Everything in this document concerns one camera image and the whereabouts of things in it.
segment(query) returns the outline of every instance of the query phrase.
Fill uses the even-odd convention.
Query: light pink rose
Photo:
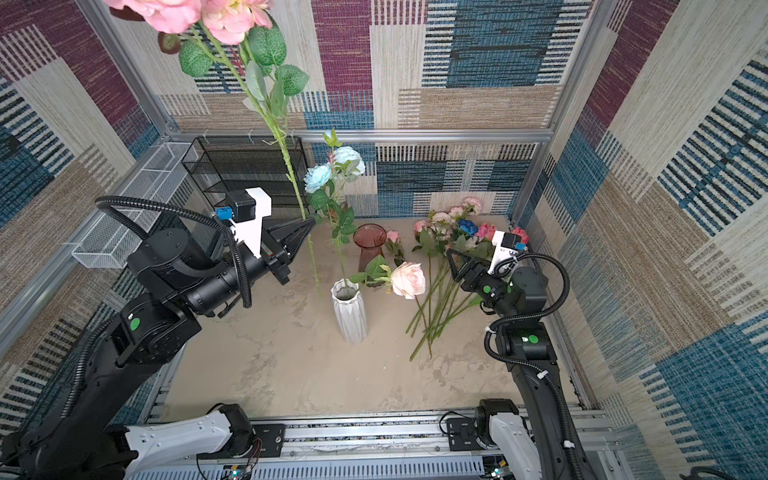
[[[453,219],[446,212],[438,212],[432,217],[435,223],[453,223]]]
[[[418,222],[413,224],[413,231],[414,233],[419,233],[422,230],[424,230],[427,226],[427,220],[419,220]]]
[[[451,207],[451,210],[448,210],[448,215],[450,215],[452,219],[456,220],[464,215],[464,207]]]
[[[122,10],[125,7],[138,13],[157,31],[184,33],[200,20],[200,0],[104,0]]]
[[[462,205],[470,215],[477,215],[482,212],[482,200],[477,197],[466,197]]]
[[[510,233],[514,233],[515,235],[519,235],[520,238],[521,238],[520,241],[522,243],[528,243],[528,240],[530,240],[528,238],[528,234],[525,232],[525,230],[521,229],[520,227],[513,228],[512,232],[510,232]]]
[[[203,23],[221,43],[237,45],[254,25],[272,28],[269,7],[270,0],[207,0]]]
[[[478,232],[475,233],[475,236],[477,238],[487,238],[489,240],[493,240],[494,233],[496,233],[496,227],[490,223],[484,223],[478,227]]]
[[[420,263],[403,262],[392,272],[390,280],[392,290],[407,300],[413,300],[426,291],[426,279]]]

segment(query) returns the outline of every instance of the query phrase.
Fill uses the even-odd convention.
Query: black wire mesh basket
[[[301,139],[286,138],[304,206],[308,169]],[[272,137],[197,137],[181,160],[212,207],[222,207],[226,192],[261,187],[272,198],[272,218],[301,217],[296,192],[288,180],[283,152]]]

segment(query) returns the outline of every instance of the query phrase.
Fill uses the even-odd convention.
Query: beige tabletop
[[[501,216],[479,219],[505,225]],[[426,270],[426,258],[410,253],[415,219],[374,221],[401,231],[406,259]],[[492,318],[478,307],[452,320],[432,345],[431,358],[422,348],[411,362],[419,334],[411,338],[405,331],[416,302],[386,287],[364,289],[368,336],[358,345],[345,343],[330,298],[341,273],[328,225],[317,227],[312,238],[319,287],[305,244],[287,285],[264,277],[253,286],[252,308],[239,305],[224,319],[199,317],[203,331],[184,350],[164,419],[202,415],[216,402],[240,403],[252,417],[447,409],[494,397],[522,404],[511,375],[483,349],[483,329]],[[350,273],[360,250],[351,243],[343,252]],[[566,399],[576,402],[566,372],[561,379]]]

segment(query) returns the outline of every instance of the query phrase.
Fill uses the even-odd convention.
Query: white wire mesh basket
[[[176,193],[187,176],[181,158],[189,148],[188,143],[163,144],[136,177],[118,195],[138,197],[166,203]],[[160,212],[116,207],[127,217],[149,231]],[[105,214],[98,214],[91,229],[75,247],[72,256],[86,268],[125,268],[128,255],[141,243],[139,237],[128,228]]]

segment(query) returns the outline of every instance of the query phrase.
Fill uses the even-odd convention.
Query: artificial flower
[[[478,231],[477,233],[475,233],[475,236],[479,238],[487,238],[488,240],[493,240],[494,233],[496,233],[496,227],[494,227],[490,223],[484,223],[480,227],[478,227]]]
[[[451,207],[451,210],[448,210],[448,215],[450,215],[453,220],[458,220],[460,217],[464,216],[464,212],[464,207]]]
[[[470,215],[477,215],[482,212],[482,200],[477,197],[466,197],[462,205]]]
[[[435,223],[453,223],[453,219],[446,212],[438,212],[432,216],[432,221]]]
[[[475,225],[470,220],[464,220],[461,219],[458,221],[458,228],[460,230],[464,230],[466,233],[469,233],[470,235],[474,235],[478,232],[478,226]]]
[[[362,155],[360,155],[352,147],[341,147],[333,152],[336,165],[347,165],[351,161],[359,160],[357,168],[352,172],[352,175],[362,175],[366,172],[366,163],[362,161]]]
[[[413,300],[426,291],[426,278],[420,263],[404,262],[394,269],[389,279],[392,290],[407,300]]]
[[[427,220],[419,220],[413,224],[413,233],[421,233],[421,231],[424,230],[426,226]]]
[[[515,228],[513,228],[513,229],[512,229],[512,232],[510,232],[510,233],[513,233],[513,234],[515,234],[515,235],[519,235],[519,236],[520,236],[520,238],[521,238],[521,240],[520,240],[520,241],[521,241],[522,243],[526,243],[526,244],[527,244],[527,243],[528,243],[528,240],[530,240],[530,239],[528,238],[528,234],[525,232],[525,230],[521,229],[520,227],[515,227]]]
[[[313,194],[326,184],[331,178],[331,166],[328,164],[312,167],[306,172],[304,177],[304,190],[308,194]]]
[[[149,25],[163,33],[184,33],[200,20],[200,0],[104,0],[122,10],[125,7],[138,13]]]
[[[221,43],[237,45],[254,25],[272,28],[272,20],[266,14],[269,7],[270,0],[206,0],[203,23]]]

